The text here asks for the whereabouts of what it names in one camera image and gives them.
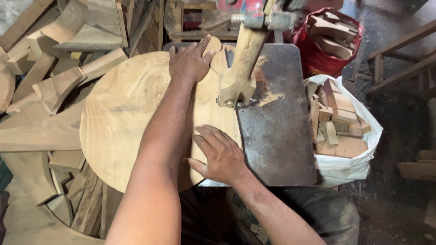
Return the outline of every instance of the wooden frame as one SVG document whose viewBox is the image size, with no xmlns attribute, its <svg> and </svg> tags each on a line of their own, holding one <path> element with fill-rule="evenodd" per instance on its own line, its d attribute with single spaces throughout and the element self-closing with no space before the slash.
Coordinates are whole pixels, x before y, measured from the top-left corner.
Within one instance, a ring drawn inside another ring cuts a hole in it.
<svg viewBox="0 0 436 245">
<path fill-rule="evenodd" d="M 421 57 L 414 57 L 407 54 L 397 52 L 413 42 L 416 42 L 432 33 L 436 32 L 436 20 L 418 28 L 412 33 L 397 39 L 396 41 L 384 46 L 383 48 L 369 55 L 368 61 L 375 60 L 374 85 L 366 92 L 369 95 L 377 94 L 384 89 L 391 88 L 399 82 L 405 81 L 412 77 L 419 78 L 419 93 L 423 99 L 431 99 L 436 96 L 436 89 L 429 89 L 428 70 L 436 66 L 436 49 L 429 54 Z M 395 74 L 387 79 L 383 78 L 383 60 L 384 57 L 401 59 L 404 61 L 415 63 L 408 69 Z"/>
</svg>

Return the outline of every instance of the stack of wood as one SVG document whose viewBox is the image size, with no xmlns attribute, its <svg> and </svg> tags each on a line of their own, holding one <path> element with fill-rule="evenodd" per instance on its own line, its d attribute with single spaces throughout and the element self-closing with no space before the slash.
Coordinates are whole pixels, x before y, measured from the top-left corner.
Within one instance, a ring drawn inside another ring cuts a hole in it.
<svg viewBox="0 0 436 245">
<path fill-rule="evenodd" d="M 371 126 L 356 115 L 334 80 L 327 79 L 324 85 L 308 82 L 306 87 L 315 153 L 353 158 L 365 152 L 368 146 L 362 138 Z"/>
<path fill-rule="evenodd" d="M 344 22 L 331 12 L 325 12 L 319 16 L 312 15 L 307 22 L 307 32 L 324 52 L 347 60 L 356 49 L 353 40 L 358 30 L 357 27 L 351 26 L 354 25 L 353 23 Z"/>
<path fill-rule="evenodd" d="M 35 0 L 0 37 L 0 156 L 28 197 L 11 204 L 50 210 L 69 236 L 105 238 L 123 194 L 103 183 L 83 155 L 85 99 L 113 67 L 162 49 L 164 9 L 157 0 L 53 2 Z M 23 75 L 17 88 L 15 75 Z M 23 219 L 6 228 L 28 226 Z M 45 243 L 32 235 L 27 241 Z M 22 241 L 20 232 L 6 237 Z"/>
</svg>

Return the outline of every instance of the curved wood piece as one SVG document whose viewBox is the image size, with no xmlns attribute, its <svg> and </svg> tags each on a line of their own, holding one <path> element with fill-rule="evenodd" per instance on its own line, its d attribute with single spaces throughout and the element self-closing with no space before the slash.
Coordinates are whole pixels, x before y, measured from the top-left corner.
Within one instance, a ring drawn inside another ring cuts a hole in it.
<svg viewBox="0 0 436 245">
<path fill-rule="evenodd" d="M 61 15 L 54 22 L 42 28 L 42 33 L 60 44 L 70 40 L 85 23 L 87 10 L 81 2 L 70 0 Z"/>
</svg>

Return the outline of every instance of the left hand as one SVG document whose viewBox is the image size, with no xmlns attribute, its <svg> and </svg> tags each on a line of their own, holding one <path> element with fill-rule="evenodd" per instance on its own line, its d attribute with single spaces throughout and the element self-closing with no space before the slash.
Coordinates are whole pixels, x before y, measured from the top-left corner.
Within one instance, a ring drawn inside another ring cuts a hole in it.
<svg viewBox="0 0 436 245">
<path fill-rule="evenodd" d="M 201 81 L 209 72 L 215 51 L 210 51 L 202 57 L 206 46 L 211 40 L 211 35 L 204 37 L 200 43 L 192 43 L 187 48 L 182 47 L 176 54 L 176 48 L 170 48 L 170 76 L 171 80 L 177 82 L 187 82 L 193 86 Z"/>
</svg>

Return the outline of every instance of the workbench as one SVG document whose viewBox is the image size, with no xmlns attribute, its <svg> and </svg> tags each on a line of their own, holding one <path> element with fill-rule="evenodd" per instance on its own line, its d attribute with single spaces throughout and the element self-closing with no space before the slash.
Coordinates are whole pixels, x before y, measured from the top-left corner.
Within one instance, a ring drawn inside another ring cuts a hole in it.
<svg viewBox="0 0 436 245">
<path fill-rule="evenodd" d="M 168 43 L 163 50 L 189 44 Z M 232 66 L 234 46 L 223 45 L 228 67 Z M 264 63 L 256 73 L 252 102 L 236 106 L 245 161 L 267 186 L 313 185 L 317 177 L 300 51 L 293 44 L 265 44 L 260 58 Z M 226 185 L 204 180 L 199 186 Z"/>
</svg>

